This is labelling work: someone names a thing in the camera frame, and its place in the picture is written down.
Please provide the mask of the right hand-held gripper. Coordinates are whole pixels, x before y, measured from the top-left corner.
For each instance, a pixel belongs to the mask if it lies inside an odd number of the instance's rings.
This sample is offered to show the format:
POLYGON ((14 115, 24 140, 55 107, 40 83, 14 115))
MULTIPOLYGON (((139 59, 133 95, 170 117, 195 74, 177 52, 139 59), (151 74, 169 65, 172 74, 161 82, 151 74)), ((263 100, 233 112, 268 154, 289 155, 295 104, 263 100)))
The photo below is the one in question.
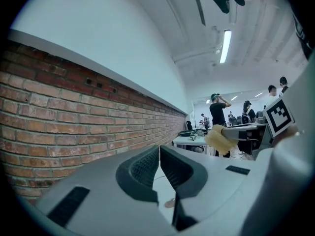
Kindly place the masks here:
POLYGON ((252 124, 226 127, 221 134, 226 138, 238 140, 238 149, 256 159, 260 151, 270 148, 274 138, 294 124, 294 118, 279 98, 261 112, 262 116, 252 124))

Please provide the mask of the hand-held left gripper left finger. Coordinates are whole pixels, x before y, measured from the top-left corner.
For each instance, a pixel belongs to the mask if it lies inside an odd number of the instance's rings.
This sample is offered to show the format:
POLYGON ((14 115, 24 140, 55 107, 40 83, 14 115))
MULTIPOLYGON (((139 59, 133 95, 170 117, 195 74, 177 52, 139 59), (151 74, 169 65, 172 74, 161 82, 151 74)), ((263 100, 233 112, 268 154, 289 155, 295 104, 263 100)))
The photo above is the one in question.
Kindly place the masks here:
POLYGON ((104 157, 54 184, 36 208, 75 236, 171 236, 153 189, 158 146, 104 157))

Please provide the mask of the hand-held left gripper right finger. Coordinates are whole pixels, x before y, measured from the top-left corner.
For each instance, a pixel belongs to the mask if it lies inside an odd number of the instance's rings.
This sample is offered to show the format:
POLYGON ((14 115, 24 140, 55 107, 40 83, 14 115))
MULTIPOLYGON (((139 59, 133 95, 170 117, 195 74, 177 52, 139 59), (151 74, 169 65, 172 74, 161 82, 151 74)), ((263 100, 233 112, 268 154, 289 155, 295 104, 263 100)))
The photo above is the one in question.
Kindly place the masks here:
POLYGON ((161 146, 160 165, 176 192, 178 236, 242 236, 266 176, 266 152, 250 161, 161 146))

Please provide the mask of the yellow sponge piece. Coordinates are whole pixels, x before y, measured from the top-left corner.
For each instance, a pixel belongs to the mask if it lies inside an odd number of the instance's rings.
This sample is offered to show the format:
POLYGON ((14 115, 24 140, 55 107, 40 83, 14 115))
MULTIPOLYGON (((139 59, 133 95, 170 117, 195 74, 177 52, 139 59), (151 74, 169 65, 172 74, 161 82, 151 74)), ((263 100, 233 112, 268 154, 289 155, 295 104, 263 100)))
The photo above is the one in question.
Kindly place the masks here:
POLYGON ((237 140, 227 138, 222 134, 224 129, 224 126, 216 124, 204 137, 206 144, 213 147, 221 155, 227 155, 238 144, 237 140))

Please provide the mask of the person's right forearm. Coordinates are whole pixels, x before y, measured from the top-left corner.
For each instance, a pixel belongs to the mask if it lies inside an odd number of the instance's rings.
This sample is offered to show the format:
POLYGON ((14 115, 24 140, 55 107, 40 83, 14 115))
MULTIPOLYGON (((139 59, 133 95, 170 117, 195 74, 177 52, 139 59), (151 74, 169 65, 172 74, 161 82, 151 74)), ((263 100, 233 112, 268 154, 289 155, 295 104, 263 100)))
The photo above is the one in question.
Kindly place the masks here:
POLYGON ((286 130, 284 130, 282 133, 278 134, 274 138, 271 147, 274 148, 283 139, 295 136, 297 132, 298 132, 298 127, 295 124, 292 124, 290 127, 288 127, 286 130))

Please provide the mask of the white background table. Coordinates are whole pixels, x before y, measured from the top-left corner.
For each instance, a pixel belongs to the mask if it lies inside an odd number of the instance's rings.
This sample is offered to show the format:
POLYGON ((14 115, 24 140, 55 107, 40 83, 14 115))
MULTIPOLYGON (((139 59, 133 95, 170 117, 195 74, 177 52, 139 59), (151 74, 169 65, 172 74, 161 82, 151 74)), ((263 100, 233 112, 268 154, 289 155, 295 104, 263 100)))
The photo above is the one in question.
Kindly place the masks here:
POLYGON ((201 147, 203 150, 203 153, 208 154, 208 155, 211 154, 211 147, 207 145, 204 136, 198 135, 198 138, 195 141, 193 141, 190 137, 182 137, 178 135, 178 137, 175 138, 172 141, 172 143, 173 143, 173 146, 175 147, 177 146, 201 147))

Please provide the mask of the long ceiling light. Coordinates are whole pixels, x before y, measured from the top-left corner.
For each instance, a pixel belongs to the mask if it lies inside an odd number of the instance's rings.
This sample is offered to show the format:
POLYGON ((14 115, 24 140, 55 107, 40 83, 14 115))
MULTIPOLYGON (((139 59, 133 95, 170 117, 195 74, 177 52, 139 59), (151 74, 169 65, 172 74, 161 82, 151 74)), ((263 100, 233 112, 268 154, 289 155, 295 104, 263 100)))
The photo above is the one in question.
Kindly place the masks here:
POLYGON ((224 34, 223 34, 223 43, 222 43, 222 48, 221 48, 220 64, 223 64, 226 62, 231 37, 232 37, 232 31, 229 29, 225 30, 224 34))

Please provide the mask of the white ceiling pipe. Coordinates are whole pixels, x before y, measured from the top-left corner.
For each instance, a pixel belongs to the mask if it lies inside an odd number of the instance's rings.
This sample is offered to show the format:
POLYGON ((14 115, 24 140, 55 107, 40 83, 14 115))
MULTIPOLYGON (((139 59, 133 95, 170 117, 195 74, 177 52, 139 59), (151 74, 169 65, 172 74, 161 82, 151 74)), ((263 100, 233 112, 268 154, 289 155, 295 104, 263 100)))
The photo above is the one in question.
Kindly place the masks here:
POLYGON ((189 51, 177 56, 173 56, 172 59, 175 63, 182 62, 184 60, 188 60, 191 58, 196 58, 202 55, 208 55, 208 54, 216 54, 217 49, 220 50, 220 48, 217 47, 206 47, 206 48, 200 48, 193 51, 189 51))

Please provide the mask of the person's black clothing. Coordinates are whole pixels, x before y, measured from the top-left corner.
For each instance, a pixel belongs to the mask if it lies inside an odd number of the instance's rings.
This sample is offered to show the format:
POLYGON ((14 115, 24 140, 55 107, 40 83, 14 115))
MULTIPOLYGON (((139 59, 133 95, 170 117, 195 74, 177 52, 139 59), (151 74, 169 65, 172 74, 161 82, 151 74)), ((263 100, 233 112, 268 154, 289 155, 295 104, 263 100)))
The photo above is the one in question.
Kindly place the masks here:
POLYGON ((305 58, 307 60, 309 60, 310 56, 313 53, 314 44, 309 39, 307 31, 305 30, 305 28, 301 24, 298 11, 294 7, 291 7, 291 8, 292 8, 292 15, 293 15, 293 19, 294 19, 296 35, 297 35, 299 42, 301 44, 301 48, 302 48, 302 51, 303 51, 305 58))

